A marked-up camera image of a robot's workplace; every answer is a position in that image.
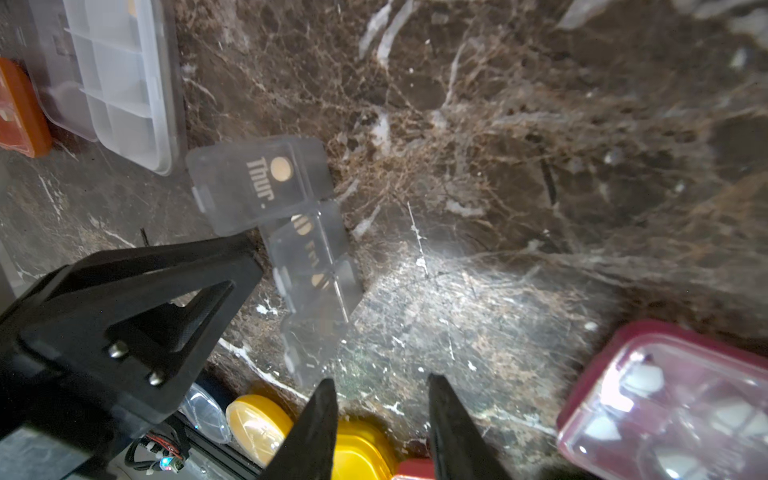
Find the red container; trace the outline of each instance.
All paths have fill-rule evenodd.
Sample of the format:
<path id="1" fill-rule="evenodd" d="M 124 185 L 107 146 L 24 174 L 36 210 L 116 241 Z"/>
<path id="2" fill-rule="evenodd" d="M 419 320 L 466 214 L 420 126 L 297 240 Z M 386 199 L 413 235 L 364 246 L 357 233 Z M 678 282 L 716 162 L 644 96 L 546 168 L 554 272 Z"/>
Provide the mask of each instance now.
<path id="1" fill-rule="evenodd" d="M 768 478 L 768 359 L 656 320 L 620 329 L 558 417 L 606 480 Z"/>
<path id="2" fill-rule="evenodd" d="M 433 480 L 435 465 L 428 458 L 410 458 L 400 463 L 392 480 Z"/>

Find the clear plastic lid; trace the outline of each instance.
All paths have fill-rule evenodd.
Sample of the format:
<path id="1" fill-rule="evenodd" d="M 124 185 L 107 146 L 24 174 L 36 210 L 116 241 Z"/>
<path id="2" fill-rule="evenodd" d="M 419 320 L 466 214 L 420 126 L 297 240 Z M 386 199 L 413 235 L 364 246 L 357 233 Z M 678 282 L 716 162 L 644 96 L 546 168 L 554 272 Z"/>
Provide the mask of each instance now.
<path id="1" fill-rule="evenodd" d="M 333 196 L 326 153 L 315 138 L 285 135 L 196 148 L 187 166 L 198 207 L 221 236 Z"/>
<path id="2" fill-rule="evenodd" d="M 267 237 L 267 249 L 274 267 L 275 283 L 292 312 L 301 310 L 330 288 L 334 263 L 349 250 L 339 206 L 319 202 Z"/>
<path id="3" fill-rule="evenodd" d="M 18 26 L 24 61 L 40 106 L 48 119 L 89 141 L 98 141 L 74 40 L 62 0 L 19 2 L 28 8 Z"/>
<path id="4" fill-rule="evenodd" d="M 312 301 L 302 303 L 280 326 L 286 366 L 302 387 L 313 387 L 325 377 L 323 369 L 336 356 L 349 317 L 362 300 L 357 267 L 347 256 L 338 259 L 315 288 Z"/>
<path id="5" fill-rule="evenodd" d="M 29 0 L 19 36 L 55 124 L 160 175 L 186 148 L 173 12 L 161 0 Z"/>
<path id="6" fill-rule="evenodd" d="M 608 480 L 762 478 L 765 359 L 663 323 L 639 324 L 580 379 L 558 420 L 560 451 Z"/>
<path id="7" fill-rule="evenodd" d="M 227 416 L 218 402 L 200 387 L 193 383 L 179 411 L 185 414 L 195 429 L 216 443 L 229 443 L 232 432 L 227 424 Z"/>

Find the yellow lid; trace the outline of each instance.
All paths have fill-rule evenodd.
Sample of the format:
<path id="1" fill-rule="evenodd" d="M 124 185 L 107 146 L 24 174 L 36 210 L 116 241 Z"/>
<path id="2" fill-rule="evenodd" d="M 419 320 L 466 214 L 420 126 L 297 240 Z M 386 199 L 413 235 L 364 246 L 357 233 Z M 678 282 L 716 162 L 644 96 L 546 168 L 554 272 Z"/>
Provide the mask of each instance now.
<path id="1" fill-rule="evenodd" d="M 332 480 L 391 480 L 396 467 L 395 452 L 379 430 L 360 421 L 339 423 Z"/>
<path id="2" fill-rule="evenodd" d="M 227 423 L 240 446 L 266 466 L 293 427 L 290 417 L 272 400 L 243 395 L 227 407 Z"/>

